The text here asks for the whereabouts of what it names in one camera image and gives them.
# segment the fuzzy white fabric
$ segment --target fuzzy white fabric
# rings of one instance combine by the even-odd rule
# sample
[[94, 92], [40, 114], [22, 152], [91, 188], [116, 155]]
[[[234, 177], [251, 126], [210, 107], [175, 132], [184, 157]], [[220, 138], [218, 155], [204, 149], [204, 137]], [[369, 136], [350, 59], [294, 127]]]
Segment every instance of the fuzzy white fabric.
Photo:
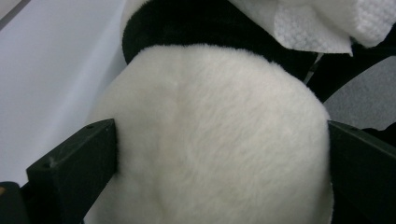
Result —
[[120, 173], [89, 223], [330, 223], [328, 118], [249, 52], [145, 49], [91, 116], [115, 119]]
[[288, 49], [351, 53], [382, 42], [396, 22], [395, 0], [229, 0]]

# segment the white plush toy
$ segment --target white plush toy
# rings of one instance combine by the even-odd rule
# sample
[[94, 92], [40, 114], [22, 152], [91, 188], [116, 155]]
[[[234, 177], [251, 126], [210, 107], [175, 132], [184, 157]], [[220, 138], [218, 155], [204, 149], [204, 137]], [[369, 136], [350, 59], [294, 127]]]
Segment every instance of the white plush toy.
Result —
[[329, 117], [301, 81], [316, 54], [226, 0], [143, 2], [90, 119], [115, 119], [119, 170], [88, 223], [330, 223]]

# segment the panda plush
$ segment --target panda plush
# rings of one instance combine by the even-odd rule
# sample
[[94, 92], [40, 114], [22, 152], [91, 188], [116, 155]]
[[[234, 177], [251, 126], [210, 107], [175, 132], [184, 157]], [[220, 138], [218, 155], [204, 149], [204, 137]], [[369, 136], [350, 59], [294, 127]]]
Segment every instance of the panda plush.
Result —
[[118, 171], [88, 223], [331, 223], [316, 53], [227, 0], [129, 1], [122, 20], [128, 66], [89, 120], [116, 121]]

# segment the plush toy belly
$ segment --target plush toy belly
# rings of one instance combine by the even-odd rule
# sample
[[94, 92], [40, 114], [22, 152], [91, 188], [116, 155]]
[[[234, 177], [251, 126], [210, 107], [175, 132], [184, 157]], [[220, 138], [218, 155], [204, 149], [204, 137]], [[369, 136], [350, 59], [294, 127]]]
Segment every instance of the plush toy belly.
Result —
[[[161, 4], [177, 2], [197, 4], [151, 1], [135, 15], [166, 11]], [[226, 1], [213, 3], [219, 5], [210, 9], [233, 13]], [[182, 14], [190, 15], [186, 10]], [[191, 24], [218, 17], [204, 14], [191, 16]], [[191, 31], [188, 18], [177, 26], [180, 31]], [[139, 24], [164, 20], [144, 19], [132, 23], [134, 32]], [[240, 22], [234, 21], [235, 27], [247, 27]], [[308, 55], [310, 61], [312, 55], [276, 42], [268, 48], [237, 47], [250, 43], [244, 39], [248, 35], [191, 40], [169, 31], [135, 32], [132, 44], [124, 34], [131, 62], [90, 120], [115, 119], [119, 171], [95, 203], [89, 223], [330, 223], [328, 115], [300, 76], [290, 75], [308, 64], [296, 56]], [[153, 35], [149, 42], [147, 34]], [[180, 41], [184, 46], [176, 46]]]

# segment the white fur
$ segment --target white fur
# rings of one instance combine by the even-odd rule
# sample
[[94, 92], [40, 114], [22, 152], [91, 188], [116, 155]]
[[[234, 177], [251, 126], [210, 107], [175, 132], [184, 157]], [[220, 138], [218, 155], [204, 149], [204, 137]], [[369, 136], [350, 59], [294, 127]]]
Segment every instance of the white fur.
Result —
[[92, 223], [329, 223], [328, 115], [302, 82], [262, 57], [146, 49], [90, 122], [111, 118], [120, 173]]

